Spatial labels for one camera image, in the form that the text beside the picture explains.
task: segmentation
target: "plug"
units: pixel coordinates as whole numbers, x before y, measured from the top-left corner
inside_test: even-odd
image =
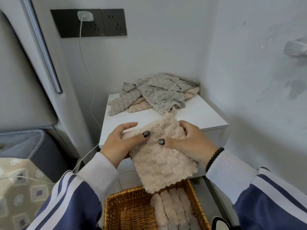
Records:
[[[78,19],[83,22],[94,21],[93,14],[89,11],[78,11]]]

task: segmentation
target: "jacket sleeve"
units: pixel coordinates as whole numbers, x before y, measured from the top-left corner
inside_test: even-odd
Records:
[[[97,152],[77,174],[67,171],[62,176],[27,230],[96,229],[100,201],[117,176],[114,166]]]
[[[223,151],[206,177],[230,198],[242,229],[307,229],[307,196],[266,168]]]

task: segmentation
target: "basket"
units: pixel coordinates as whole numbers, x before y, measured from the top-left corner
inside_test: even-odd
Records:
[[[201,229],[211,230],[190,180],[181,180],[158,193],[173,188],[184,188]],[[142,186],[110,195],[105,201],[104,229],[157,229],[154,209],[150,206],[151,197],[152,194],[147,193]]]

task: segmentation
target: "fingernail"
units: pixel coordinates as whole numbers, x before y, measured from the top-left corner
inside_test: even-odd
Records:
[[[150,131],[144,131],[142,134],[146,138],[150,135]]]
[[[159,139],[159,140],[158,140],[158,143],[159,143],[160,145],[164,145],[164,144],[165,144],[165,139]]]

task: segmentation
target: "white tabletop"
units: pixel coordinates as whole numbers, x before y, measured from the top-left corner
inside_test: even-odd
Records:
[[[108,102],[119,97],[118,93],[110,94]],[[127,111],[120,112],[117,115],[109,116],[108,112],[111,106],[107,105],[104,115],[104,121],[99,141],[99,147],[102,147],[108,135],[119,124],[128,122],[138,122],[135,128],[143,127],[153,120],[162,118],[162,115],[154,108],[129,113]],[[228,126],[224,119],[221,118],[199,95],[186,100],[186,108],[178,109],[176,118],[185,120],[196,126],[202,131],[224,128]]]

